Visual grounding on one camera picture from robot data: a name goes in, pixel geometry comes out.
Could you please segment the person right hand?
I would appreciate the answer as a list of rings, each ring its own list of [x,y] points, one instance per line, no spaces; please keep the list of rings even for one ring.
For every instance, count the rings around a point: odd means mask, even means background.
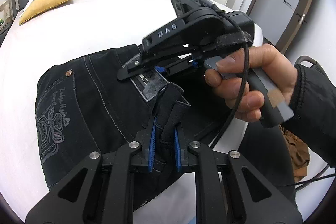
[[[293,118],[289,107],[297,70],[274,46],[264,44],[206,59],[206,82],[237,119],[273,127]]]

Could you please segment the black sleeve right forearm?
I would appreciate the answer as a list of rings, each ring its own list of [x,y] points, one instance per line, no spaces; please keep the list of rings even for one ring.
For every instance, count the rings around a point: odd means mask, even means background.
[[[335,86],[313,68],[297,64],[297,80],[289,107],[294,116],[283,127],[335,167]]]

